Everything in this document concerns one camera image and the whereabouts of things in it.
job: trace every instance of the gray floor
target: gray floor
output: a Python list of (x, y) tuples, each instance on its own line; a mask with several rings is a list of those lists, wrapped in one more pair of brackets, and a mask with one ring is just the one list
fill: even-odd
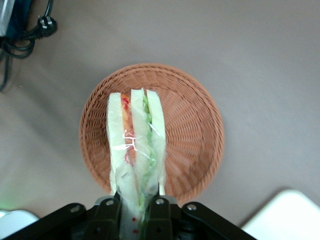
[(58, 32), (14, 61), (0, 94), (0, 209), (42, 217), (105, 194), (80, 116), (104, 77), (141, 62), (194, 76), (222, 113), (224, 158), (198, 201), (237, 225), (282, 188), (320, 205), (319, 13), (318, 0), (56, 0)]

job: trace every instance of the wicker basket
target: wicker basket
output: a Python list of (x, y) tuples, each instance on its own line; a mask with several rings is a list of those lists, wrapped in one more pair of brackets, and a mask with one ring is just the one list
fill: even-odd
[(142, 63), (105, 78), (92, 92), (82, 113), (79, 140), (94, 179), (110, 192), (110, 153), (106, 109), (110, 93), (130, 95), (149, 89), (160, 97), (166, 133), (166, 194), (183, 204), (211, 182), (224, 148), (223, 122), (208, 92), (193, 77), (174, 67)]

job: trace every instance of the sandwich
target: sandwich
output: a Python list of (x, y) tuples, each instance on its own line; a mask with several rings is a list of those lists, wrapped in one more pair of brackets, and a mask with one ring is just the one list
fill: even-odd
[(165, 194), (166, 131), (158, 94), (132, 89), (111, 93), (107, 104), (111, 194), (122, 201), (120, 239), (138, 239), (146, 208)]

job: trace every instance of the power cord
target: power cord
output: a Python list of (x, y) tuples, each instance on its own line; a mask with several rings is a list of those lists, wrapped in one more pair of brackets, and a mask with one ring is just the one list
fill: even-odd
[(40, 17), (37, 21), (37, 25), (30, 31), (23, 31), (23, 34), (20, 38), (21, 41), (29, 41), (28, 45), (24, 46), (16, 46), (15, 41), (8, 38), (3, 37), (0, 38), (0, 62), (4, 59), (4, 77), (3, 81), (0, 85), (0, 92), (2, 92), (7, 83), (9, 78), (9, 69), (10, 69), (10, 58), (16, 59), (24, 59), (27, 58), (34, 50), (35, 47), (35, 39), (42, 39), (51, 36), (54, 34), (57, 29), (58, 25), (57, 22), (50, 17), (50, 13), (52, 11), (54, 0), (48, 0), (48, 4), (46, 6), (46, 10), (44, 16)]

